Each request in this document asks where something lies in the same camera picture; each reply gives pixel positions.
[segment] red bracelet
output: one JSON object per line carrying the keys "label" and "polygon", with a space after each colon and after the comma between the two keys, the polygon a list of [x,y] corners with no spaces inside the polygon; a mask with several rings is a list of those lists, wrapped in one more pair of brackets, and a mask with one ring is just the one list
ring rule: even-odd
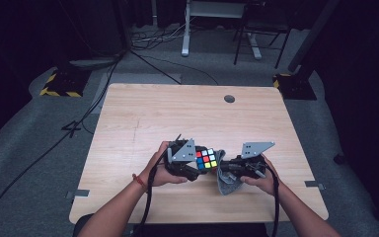
{"label": "red bracelet", "polygon": [[141,181],[140,177],[136,176],[136,174],[133,174],[133,180],[137,181],[144,190],[147,190],[146,185]]}

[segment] human arm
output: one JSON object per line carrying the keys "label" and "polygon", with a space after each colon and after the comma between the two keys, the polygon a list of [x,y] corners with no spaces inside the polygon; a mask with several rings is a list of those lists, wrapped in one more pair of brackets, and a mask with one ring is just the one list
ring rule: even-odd
{"label": "human arm", "polygon": [[[159,150],[149,160],[146,168],[138,176],[147,187],[147,180],[152,167],[168,147],[168,142],[162,142]],[[154,187],[163,186],[167,183],[180,184],[187,181],[185,177],[172,176],[163,165],[158,170],[153,182]],[[83,236],[120,236],[134,210],[137,202],[146,190],[135,180],[131,181],[121,192],[103,205],[85,224],[79,233]]]}
{"label": "human arm", "polygon": [[[275,172],[272,163],[265,158],[265,161]],[[273,193],[273,179],[269,170],[266,170],[266,178],[254,179],[241,177],[241,181],[257,186],[269,195]],[[299,236],[340,236],[328,222],[322,219],[316,212],[307,206],[290,188],[288,188],[279,178],[278,197],[279,203],[288,215],[297,234]]]}

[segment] table leg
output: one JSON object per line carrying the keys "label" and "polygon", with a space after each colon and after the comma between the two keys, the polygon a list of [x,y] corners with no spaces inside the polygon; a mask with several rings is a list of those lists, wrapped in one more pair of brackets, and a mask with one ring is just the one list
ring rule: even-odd
{"label": "table leg", "polygon": [[190,54],[190,0],[187,0],[186,8],[186,30],[184,32],[183,51],[182,56],[189,56]]}
{"label": "table leg", "polygon": [[263,58],[261,55],[260,49],[258,48],[257,40],[255,39],[256,34],[247,33],[249,44],[251,45],[252,52],[254,53],[254,57],[257,60]]}

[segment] wooden table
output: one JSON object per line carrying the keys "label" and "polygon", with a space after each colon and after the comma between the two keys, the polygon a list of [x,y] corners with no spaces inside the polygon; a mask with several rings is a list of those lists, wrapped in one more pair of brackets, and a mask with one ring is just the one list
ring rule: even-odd
{"label": "wooden table", "polygon": [[[224,101],[226,95],[234,103]],[[324,219],[328,211],[279,92],[274,88],[111,84],[70,212],[72,223],[97,211],[140,173],[162,140],[193,138],[196,145],[224,149],[235,158],[243,142],[274,141],[264,155],[281,180]],[[146,196],[130,223],[139,223]],[[274,218],[274,199],[243,185],[222,196],[212,174],[194,182],[153,189],[147,223],[267,222]],[[281,209],[280,220],[288,220]]]}

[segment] rubik's cube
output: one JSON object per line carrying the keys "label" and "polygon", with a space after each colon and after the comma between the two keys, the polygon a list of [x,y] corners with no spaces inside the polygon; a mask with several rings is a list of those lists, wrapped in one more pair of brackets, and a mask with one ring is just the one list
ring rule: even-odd
{"label": "rubik's cube", "polygon": [[196,152],[196,167],[201,171],[211,170],[217,167],[217,160],[213,149]]}

